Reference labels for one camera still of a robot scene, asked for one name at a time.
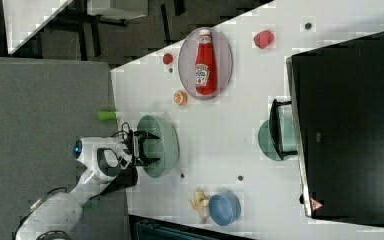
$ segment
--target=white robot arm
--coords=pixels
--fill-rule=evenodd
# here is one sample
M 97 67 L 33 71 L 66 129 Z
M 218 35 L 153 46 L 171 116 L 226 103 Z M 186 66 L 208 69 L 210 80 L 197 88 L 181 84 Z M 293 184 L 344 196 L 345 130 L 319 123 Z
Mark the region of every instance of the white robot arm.
M 76 161 L 87 169 L 70 193 L 59 192 L 39 199 L 15 234 L 16 240 L 70 239 L 66 234 L 77 224 L 82 206 L 100 194 L 132 161 L 132 154 L 116 138 L 82 138 L 74 146 Z

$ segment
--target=ketchup bottle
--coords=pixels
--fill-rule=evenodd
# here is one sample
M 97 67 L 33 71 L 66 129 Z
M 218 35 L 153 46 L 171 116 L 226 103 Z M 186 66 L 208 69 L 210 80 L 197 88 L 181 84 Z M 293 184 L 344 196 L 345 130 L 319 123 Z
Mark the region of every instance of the ketchup bottle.
M 204 29 L 199 34 L 198 55 L 195 61 L 195 87 L 198 93 L 210 95 L 217 88 L 217 67 L 211 31 Z

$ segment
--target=orange object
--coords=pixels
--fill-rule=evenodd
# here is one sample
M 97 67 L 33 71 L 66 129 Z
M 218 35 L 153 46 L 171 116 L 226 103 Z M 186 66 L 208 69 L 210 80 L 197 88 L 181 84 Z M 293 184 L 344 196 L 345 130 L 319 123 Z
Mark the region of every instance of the orange object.
M 195 61 L 195 87 L 202 95 L 210 95 L 217 88 L 217 67 L 211 31 L 200 31 L 198 54 Z
M 188 101 L 188 95 L 180 90 L 174 93 L 173 100 L 179 105 L 184 105 Z

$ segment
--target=white plate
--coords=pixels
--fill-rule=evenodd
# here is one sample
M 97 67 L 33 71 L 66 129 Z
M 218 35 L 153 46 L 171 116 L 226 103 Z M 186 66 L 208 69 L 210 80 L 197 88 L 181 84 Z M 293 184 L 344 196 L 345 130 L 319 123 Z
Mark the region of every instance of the white plate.
M 195 88 L 195 60 L 199 46 L 199 31 L 207 28 L 198 28 L 189 34 L 183 42 L 179 54 L 179 77 L 185 90 L 194 98 L 208 100 L 215 98 L 227 87 L 232 74 L 232 52 L 224 36 L 209 29 L 212 34 L 214 57 L 217 66 L 217 89 L 211 95 L 202 95 Z

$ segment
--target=blue bowl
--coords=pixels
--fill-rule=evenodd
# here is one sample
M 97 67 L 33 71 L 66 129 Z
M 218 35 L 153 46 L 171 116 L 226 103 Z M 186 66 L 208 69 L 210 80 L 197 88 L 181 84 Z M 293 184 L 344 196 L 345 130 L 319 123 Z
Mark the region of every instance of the blue bowl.
M 220 226 L 227 226 L 241 215 L 238 198 L 231 192 L 222 192 L 210 198 L 210 216 Z

